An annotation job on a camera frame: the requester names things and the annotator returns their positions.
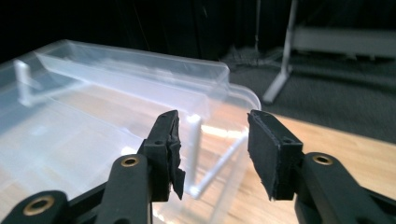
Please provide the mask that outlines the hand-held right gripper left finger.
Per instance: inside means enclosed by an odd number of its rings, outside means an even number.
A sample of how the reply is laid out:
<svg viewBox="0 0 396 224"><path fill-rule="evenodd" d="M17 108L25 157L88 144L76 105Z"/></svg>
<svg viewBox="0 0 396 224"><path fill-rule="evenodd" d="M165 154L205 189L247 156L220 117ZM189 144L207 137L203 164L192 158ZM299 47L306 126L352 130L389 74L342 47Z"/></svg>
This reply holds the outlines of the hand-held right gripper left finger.
<svg viewBox="0 0 396 224"><path fill-rule="evenodd" d="M183 195L176 110L161 114L135 154L112 165L102 198L102 224L152 224L152 205Z"/></svg>

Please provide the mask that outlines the clear plastic storage box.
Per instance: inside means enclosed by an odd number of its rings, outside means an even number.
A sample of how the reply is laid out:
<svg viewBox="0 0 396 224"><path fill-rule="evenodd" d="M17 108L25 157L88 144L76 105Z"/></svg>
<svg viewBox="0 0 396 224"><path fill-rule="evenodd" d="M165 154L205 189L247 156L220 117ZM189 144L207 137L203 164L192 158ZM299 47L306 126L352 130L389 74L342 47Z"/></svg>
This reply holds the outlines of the clear plastic storage box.
<svg viewBox="0 0 396 224"><path fill-rule="evenodd" d="M158 224L221 224L248 163L248 113L260 107L224 63L60 41L0 64L0 220L43 190L69 198L104 183L156 118L179 115L182 196Z"/></svg>

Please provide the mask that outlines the grey metal desk frame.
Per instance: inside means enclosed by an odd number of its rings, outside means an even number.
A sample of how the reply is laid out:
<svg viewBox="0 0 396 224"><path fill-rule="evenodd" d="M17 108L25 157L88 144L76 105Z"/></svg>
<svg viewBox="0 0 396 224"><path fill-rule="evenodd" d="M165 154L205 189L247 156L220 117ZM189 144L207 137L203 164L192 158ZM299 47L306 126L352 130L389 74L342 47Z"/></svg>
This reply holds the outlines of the grey metal desk frame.
<svg viewBox="0 0 396 224"><path fill-rule="evenodd" d="M396 31L352 28L317 28L296 24L301 0L291 0L280 71L262 99L272 104L292 73L291 52L294 49L344 53L346 55L396 58Z"/></svg>

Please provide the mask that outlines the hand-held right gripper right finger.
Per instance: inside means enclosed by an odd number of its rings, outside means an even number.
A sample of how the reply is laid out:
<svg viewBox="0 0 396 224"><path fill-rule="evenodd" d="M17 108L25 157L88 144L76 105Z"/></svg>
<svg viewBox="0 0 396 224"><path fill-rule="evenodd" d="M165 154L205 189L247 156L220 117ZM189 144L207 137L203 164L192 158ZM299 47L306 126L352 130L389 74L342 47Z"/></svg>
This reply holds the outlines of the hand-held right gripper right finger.
<svg viewBox="0 0 396 224"><path fill-rule="evenodd" d="M335 157L303 153L274 116L247 115L247 151L271 200L294 200L302 224L387 224L387 215Z"/></svg>

